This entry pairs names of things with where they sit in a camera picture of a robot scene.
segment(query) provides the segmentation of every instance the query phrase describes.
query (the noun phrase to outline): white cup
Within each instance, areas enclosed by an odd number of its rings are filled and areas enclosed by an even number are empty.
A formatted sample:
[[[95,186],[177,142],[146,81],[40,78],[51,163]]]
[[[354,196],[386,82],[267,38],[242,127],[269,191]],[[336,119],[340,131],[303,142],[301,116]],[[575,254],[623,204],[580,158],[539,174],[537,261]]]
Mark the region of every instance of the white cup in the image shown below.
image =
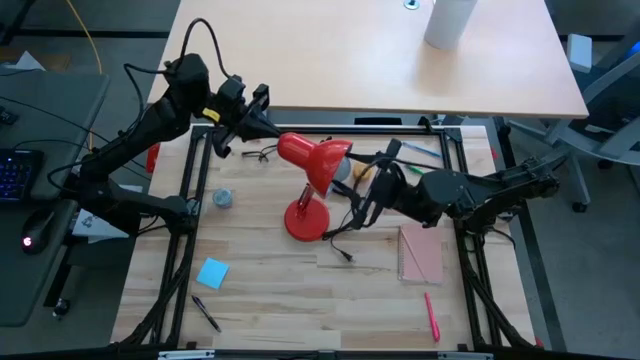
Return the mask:
[[[477,2],[478,0],[437,0],[433,5],[424,40],[438,49],[455,48]]]

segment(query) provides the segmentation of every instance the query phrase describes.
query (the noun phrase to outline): keyboard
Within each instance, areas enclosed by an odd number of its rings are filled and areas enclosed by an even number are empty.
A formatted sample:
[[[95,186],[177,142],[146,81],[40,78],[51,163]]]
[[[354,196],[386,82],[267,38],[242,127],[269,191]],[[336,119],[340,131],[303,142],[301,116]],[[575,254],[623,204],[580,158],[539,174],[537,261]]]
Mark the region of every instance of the keyboard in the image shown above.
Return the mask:
[[[29,199],[43,156],[37,150],[0,149],[0,202]]]

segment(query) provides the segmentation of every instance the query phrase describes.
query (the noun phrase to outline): small blue object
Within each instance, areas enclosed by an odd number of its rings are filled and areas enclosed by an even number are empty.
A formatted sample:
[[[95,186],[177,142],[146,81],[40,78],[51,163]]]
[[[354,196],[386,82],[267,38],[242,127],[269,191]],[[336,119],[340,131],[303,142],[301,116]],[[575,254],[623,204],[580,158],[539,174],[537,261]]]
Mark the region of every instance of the small blue object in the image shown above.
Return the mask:
[[[216,190],[213,193],[213,203],[222,209],[230,208],[231,204],[233,204],[231,190],[224,188]]]
[[[196,281],[214,289],[220,289],[227,271],[229,271],[229,265],[207,258],[204,265],[202,265],[202,269],[200,269],[200,274],[198,274]]]
[[[442,156],[440,156],[440,154],[438,154],[437,152],[433,152],[433,151],[431,151],[431,150],[425,149],[425,148],[420,147],[420,146],[418,146],[418,145],[413,145],[413,144],[408,143],[408,142],[406,142],[406,141],[403,141],[403,142],[402,142],[402,145],[404,145],[404,146],[408,147],[409,149],[416,150],[416,151],[419,151],[419,152],[421,152],[421,153],[425,153],[425,154],[427,154],[427,155],[435,156],[435,157],[437,157],[437,158],[442,157]]]

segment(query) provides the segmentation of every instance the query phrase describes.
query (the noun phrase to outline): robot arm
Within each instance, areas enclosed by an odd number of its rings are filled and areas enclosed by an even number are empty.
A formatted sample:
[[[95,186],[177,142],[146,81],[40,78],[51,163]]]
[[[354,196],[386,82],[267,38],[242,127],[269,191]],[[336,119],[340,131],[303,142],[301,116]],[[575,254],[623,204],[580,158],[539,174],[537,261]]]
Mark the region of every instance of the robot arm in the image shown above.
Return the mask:
[[[354,218],[349,224],[359,229],[371,226],[383,208],[393,209],[416,220],[424,227],[436,226],[442,214],[462,222],[465,230],[482,234],[496,217],[517,207],[525,199],[549,197],[559,187],[553,168],[564,160],[563,152],[544,159],[531,158],[519,166],[487,176],[474,176],[451,170],[427,172],[414,186],[407,183],[396,159],[402,143],[392,139],[385,153],[374,156],[347,156],[375,163],[379,170],[367,195],[361,198],[354,189],[336,184],[351,198]],[[369,208],[374,206],[365,225]]]
[[[213,135],[213,146],[223,158],[230,153],[228,144],[236,135],[243,141],[280,135],[262,113],[269,105],[266,85],[260,85],[246,105],[242,96],[245,86],[238,76],[229,77],[217,94],[210,91],[208,70],[199,55],[188,54],[166,65],[163,74],[169,88],[162,98],[127,131],[85,156],[75,184],[82,208],[129,234],[137,233],[140,214],[160,216],[171,233],[193,229],[185,199],[140,194],[122,189],[109,179],[109,174],[152,145],[186,133],[191,116],[207,118],[219,127]]]

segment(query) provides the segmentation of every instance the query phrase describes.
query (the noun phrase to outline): wooden table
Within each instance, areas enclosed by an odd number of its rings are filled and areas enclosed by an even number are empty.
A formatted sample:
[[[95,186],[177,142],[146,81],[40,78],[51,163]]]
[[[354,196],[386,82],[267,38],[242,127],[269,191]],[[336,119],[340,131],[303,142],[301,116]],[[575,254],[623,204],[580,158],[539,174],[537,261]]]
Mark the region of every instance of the wooden table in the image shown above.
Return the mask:
[[[587,108],[544,0],[481,0],[454,51],[423,41],[430,0],[183,0],[162,60],[180,54],[189,23],[207,19],[225,68],[273,109],[584,118]],[[212,89],[222,82],[209,32],[194,29]],[[157,77],[150,101],[166,89]]]
[[[485,128],[461,129],[470,173],[494,172]],[[310,137],[318,141],[325,136]],[[374,153],[385,149],[390,137],[348,138],[354,141],[354,152]],[[434,137],[397,138],[440,151]],[[178,193],[188,142],[189,134],[186,134],[162,144],[150,194],[165,197]],[[355,264],[345,264],[328,243],[301,243],[284,229],[285,208],[300,195],[306,183],[304,172],[275,153],[269,156],[269,162],[263,163],[240,156],[242,151],[260,150],[273,143],[275,140],[244,144],[236,140],[227,159],[211,158],[189,293],[203,300],[223,332],[215,332],[191,300],[187,300],[181,343],[197,341],[200,347],[217,349],[281,350],[454,350],[459,343],[471,344],[451,220],[443,217],[438,226],[445,270],[443,285],[408,285],[398,280],[398,227],[411,220],[394,211],[384,211],[369,229],[347,232],[336,238],[336,245],[356,258]],[[406,149],[401,150],[399,158],[442,165],[437,159]],[[417,175],[409,172],[407,178],[409,182],[418,180]],[[231,209],[221,210],[211,201],[212,192],[221,187],[233,191]],[[331,196],[326,203],[331,212],[331,228],[335,228],[345,215],[348,202]],[[504,224],[497,224],[497,228],[509,231]],[[113,341],[129,335],[156,300],[168,242],[166,230],[138,238],[113,329]],[[497,304],[520,333],[533,342],[511,243],[489,233],[484,249]],[[207,257],[231,266],[218,291],[195,281]],[[424,304],[425,291],[431,293],[442,334],[437,344],[432,338]],[[485,339],[489,339],[482,306],[478,312]],[[171,316],[168,311],[167,324]]]

